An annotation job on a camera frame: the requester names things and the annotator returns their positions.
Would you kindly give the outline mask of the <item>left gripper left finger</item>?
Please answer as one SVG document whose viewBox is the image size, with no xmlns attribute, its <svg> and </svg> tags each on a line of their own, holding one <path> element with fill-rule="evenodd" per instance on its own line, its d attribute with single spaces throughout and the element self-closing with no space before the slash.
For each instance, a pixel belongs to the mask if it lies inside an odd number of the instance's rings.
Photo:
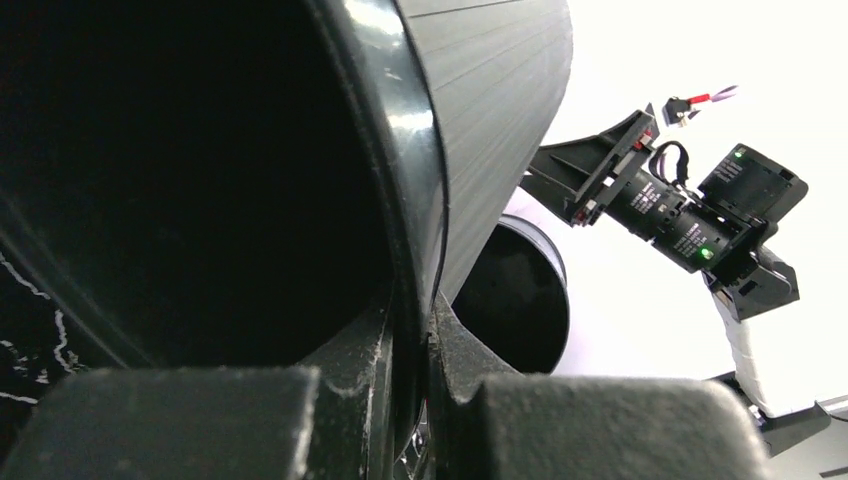
<svg viewBox="0 0 848 480">
<path fill-rule="evenodd" d="M 43 399 L 5 479 L 300 479 L 314 368 L 96 371 Z"/>
</svg>

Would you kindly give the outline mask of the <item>large dark blue bucket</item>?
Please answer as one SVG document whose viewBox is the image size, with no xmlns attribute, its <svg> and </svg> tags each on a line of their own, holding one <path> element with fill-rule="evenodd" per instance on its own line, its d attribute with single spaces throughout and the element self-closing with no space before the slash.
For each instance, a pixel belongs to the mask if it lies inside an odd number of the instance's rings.
<svg viewBox="0 0 848 480">
<path fill-rule="evenodd" d="M 550 374 L 569 338 L 565 263 L 532 222 L 499 218 L 452 302 L 462 325 L 514 369 Z"/>
</svg>

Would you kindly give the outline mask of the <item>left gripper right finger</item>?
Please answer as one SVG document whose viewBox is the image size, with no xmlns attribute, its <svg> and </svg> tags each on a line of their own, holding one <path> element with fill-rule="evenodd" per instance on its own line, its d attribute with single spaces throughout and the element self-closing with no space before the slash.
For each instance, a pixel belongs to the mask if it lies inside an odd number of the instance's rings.
<svg viewBox="0 0 848 480">
<path fill-rule="evenodd" d="M 769 479 L 726 387 L 686 379 L 524 375 L 438 298 L 428 332 L 429 447 L 439 479 Z"/>
</svg>

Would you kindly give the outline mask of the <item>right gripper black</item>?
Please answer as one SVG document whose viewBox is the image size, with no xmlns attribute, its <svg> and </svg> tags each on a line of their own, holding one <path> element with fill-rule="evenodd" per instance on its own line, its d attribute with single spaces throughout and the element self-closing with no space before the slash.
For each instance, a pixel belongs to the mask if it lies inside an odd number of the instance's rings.
<svg viewBox="0 0 848 480">
<path fill-rule="evenodd" d="M 599 134 L 538 149 L 520 187 L 552 212 L 568 212 L 573 226 L 594 224 L 641 169 L 659 127 L 636 110 Z"/>
</svg>

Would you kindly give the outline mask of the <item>black ribbed plastic bucket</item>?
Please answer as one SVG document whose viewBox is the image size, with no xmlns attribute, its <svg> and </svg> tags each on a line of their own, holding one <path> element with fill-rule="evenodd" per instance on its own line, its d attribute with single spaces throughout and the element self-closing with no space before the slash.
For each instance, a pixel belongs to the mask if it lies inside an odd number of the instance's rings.
<svg viewBox="0 0 848 480">
<path fill-rule="evenodd" d="M 572 54 L 564 1 L 3 2 L 1 262 L 54 306 L 47 395 L 102 370 L 314 368 L 300 479 L 392 478 L 434 304 Z"/>
</svg>

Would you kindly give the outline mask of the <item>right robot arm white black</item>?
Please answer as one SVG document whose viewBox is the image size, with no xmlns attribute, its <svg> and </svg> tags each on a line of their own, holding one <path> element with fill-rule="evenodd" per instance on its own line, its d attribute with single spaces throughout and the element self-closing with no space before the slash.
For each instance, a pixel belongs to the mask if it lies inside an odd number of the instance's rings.
<svg viewBox="0 0 848 480">
<path fill-rule="evenodd" d="M 701 275 L 735 363 L 722 380 L 748 405 L 770 452 L 783 453 L 832 421 L 802 378 L 789 372 L 797 348 L 773 317 L 800 292 L 795 269 L 766 243 L 808 185 L 739 144 L 690 188 L 687 151 L 668 178 L 664 156 L 679 143 L 657 144 L 657 129 L 655 118 L 638 110 L 599 134 L 542 146 L 521 187 L 569 226 L 608 216 Z"/>
</svg>

